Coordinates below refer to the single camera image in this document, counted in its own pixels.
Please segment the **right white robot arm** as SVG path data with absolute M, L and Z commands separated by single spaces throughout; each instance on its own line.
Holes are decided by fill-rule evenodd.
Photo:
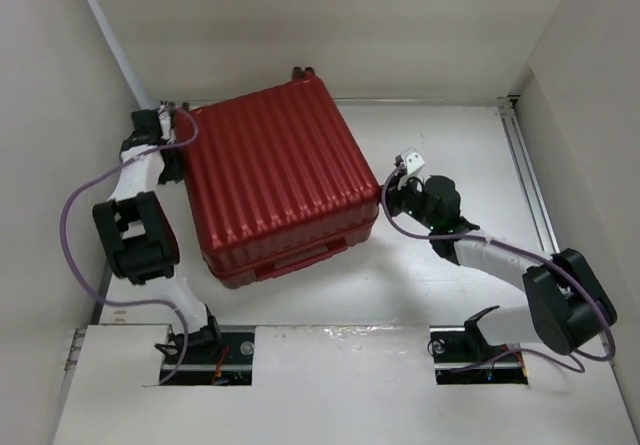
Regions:
M 607 351 L 600 358 L 613 359 L 617 312 L 586 258 L 571 248 L 543 254 L 497 239 L 469 222 L 460 202 L 454 182 L 445 176 L 421 180 L 394 170 L 382 186 L 388 220 L 409 216 L 427 229 L 423 238 L 439 258 L 484 272 L 525 296 L 522 307 L 492 305 L 467 318 L 465 352 L 483 359 L 501 346 L 537 342 L 559 355 L 586 357 L 583 345 L 602 335 Z

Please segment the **red suitcase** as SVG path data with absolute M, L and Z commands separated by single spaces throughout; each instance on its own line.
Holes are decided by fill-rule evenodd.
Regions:
M 380 185 L 315 70 L 175 117 L 200 253 L 228 288 L 365 242 Z

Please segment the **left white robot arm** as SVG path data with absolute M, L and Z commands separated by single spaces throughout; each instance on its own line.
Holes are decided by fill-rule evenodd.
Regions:
M 184 178 L 174 132 L 178 117 L 191 126 L 186 141 L 194 141 L 197 125 L 171 102 L 132 113 L 133 131 L 121 145 L 115 189 L 92 215 L 113 274 L 142 288 L 146 303 L 169 303 L 186 322 L 155 348 L 167 358 L 185 352 L 188 361 L 208 362 L 223 351 L 222 334 L 187 284 L 178 241 L 156 194 L 158 186 Z

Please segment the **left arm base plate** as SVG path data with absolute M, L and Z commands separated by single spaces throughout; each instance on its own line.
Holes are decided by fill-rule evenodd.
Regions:
M 156 344 L 163 355 L 159 380 L 165 386 L 250 386 L 255 352 L 254 327 L 223 327 L 218 351 L 190 351 L 175 374 L 178 347 Z

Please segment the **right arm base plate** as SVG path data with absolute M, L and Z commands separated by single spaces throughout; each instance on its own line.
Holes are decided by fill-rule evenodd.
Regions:
M 507 350 L 506 345 L 490 346 L 463 327 L 430 329 L 427 352 L 434 361 L 437 385 L 527 385 L 522 356 L 507 355 L 497 362 L 488 360 Z

